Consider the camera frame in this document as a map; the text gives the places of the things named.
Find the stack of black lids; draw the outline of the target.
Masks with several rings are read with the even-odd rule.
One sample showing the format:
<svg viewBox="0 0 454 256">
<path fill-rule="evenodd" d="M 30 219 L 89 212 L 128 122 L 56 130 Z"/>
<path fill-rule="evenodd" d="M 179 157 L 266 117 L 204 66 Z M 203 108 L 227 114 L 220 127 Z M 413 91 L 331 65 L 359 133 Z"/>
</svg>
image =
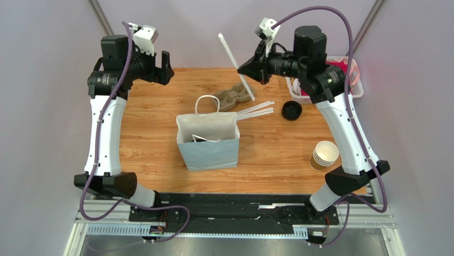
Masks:
<svg viewBox="0 0 454 256">
<path fill-rule="evenodd" d="M 302 114 L 302 106 L 296 101 L 287 101 L 281 108 L 281 114 L 284 119 L 295 121 L 299 119 Z"/>
</svg>

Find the light blue paper bag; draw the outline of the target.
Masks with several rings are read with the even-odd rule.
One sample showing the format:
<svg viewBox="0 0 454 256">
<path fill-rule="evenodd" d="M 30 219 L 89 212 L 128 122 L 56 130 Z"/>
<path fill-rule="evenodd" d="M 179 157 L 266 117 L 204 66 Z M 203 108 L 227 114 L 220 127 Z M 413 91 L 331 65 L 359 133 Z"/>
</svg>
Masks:
<svg viewBox="0 0 454 256">
<path fill-rule="evenodd" d="M 188 171 L 229 169 L 238 166 L 240 131 L 237 113 L 221 112 L 220 103 L 213 113 L 199 113 L 198 104 L 203 98 L 217 99 L 213 95 L 200 96 L 194 114 L 178 115 L 176 143 Z M 193 138 L 206 139 L 193 142 Z"/>
</svg>

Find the stack of paper cups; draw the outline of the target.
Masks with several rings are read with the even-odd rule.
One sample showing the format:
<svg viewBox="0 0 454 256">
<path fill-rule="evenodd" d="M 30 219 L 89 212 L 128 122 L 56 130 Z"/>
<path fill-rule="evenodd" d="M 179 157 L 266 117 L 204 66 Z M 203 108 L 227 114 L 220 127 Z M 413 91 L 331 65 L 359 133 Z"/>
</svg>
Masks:
<svg viewBox="0 0 454 256">
<path fill-rule="evenodd" d="M 320 141 L 313 150 L 310 165 L 315 170 L 323 170 L 333 165 L 339 155 L 339 149 L 333 142 Z"/>
</svg>

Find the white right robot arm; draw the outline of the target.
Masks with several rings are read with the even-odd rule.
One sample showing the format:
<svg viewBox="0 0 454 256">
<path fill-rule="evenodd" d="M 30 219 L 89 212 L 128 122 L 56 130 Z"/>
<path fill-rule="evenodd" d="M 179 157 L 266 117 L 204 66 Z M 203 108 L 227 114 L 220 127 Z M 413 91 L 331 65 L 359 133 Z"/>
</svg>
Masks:
<svg viewBox="0 0 454 256">
<path fill-rule="evenodd" d="M 295 78 L 301 89 L 325 118 L 342 164 L 325 176 L 325 184 L 306 202 L 313 212 L 324 212 L 340 198 L 380 179 L 390 170 L 365 139 L 356 122 L 353 99 L 345 72 L 326 63 L 327 36 L 317 26 L 301 26 L 294 32 L 293 49 L 278 53 L 275 30 L 257 27 L 261 41 L 254 55 L 241 65 L 238 73 L 267 84 L 272 75 Z"/>
</svg>

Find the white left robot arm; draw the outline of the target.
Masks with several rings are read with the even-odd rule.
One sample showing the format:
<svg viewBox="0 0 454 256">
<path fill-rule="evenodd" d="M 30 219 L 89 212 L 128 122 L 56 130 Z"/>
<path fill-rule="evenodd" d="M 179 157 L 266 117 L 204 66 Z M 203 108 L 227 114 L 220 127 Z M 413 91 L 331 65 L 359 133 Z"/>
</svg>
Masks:
<svg viewBox="0 0 454 256">
<path fill-rule="evenodd" d="M 129 91 L 137 79 L 166 85 L 174 76 L 169 52 L 156 66 L 155 36 L 105 36 L 103 56 L 87 79 L 92 110 L 91 142 L 83 174 L 74 185 L 102 198 L 124 199 L 153 207 L 157 193 L 139 184 L 134 172 L 122 172 L 119 159 L 121 121 Z"/>
</svg>

